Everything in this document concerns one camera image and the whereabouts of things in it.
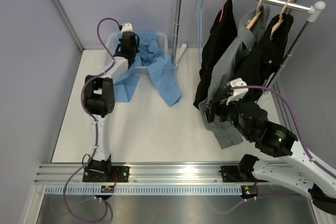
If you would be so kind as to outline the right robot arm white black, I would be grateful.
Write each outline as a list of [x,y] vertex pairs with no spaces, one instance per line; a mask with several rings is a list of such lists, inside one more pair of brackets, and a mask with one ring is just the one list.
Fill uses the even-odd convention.
[[222,169],[225,177],[244,182],[271,182],[311,200],[320,210],[335,215],[335,178],[316,164],[297,136],[280,124],[268,120],[266,110],[254,102],[232,102],[222,120],[229,122],[255,148],[293,166],[296,171],[276,167],[251,154],[245,154],[235,170]]

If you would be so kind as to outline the light blue shirt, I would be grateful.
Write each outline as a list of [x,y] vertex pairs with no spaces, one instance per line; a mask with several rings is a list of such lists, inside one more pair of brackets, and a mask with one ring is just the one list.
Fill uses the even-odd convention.
[[144,66],[161,98],[168,106],[173,106],[181,99],[182,92],[177,85],[171,56],[159,48],[156,32],[138,30],[135,33],[140,37],[139,52],[135,62],[114,84],[115,101],[131,101],[140,79],[135,68]]

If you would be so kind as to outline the blue wire hanger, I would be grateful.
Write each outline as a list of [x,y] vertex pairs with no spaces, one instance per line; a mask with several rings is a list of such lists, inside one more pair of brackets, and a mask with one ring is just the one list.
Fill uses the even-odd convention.
[[198,56],[199,62],[202,63],[202,51],[203,51],[203,4],[204,0],[197,0],[197,36],[198,36]]

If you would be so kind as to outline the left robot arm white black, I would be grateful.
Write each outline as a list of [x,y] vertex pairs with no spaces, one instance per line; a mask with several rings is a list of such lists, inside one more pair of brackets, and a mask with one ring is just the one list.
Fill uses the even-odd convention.
[[124,31],[119,42],[111,66],[97,77],[85,78],[82,102],[92,118],[93,154],[84,168],[83,182],[117,181],[109,148],[109,118],[116,103],[113,85],[134,63],[140,39],[135,32]]

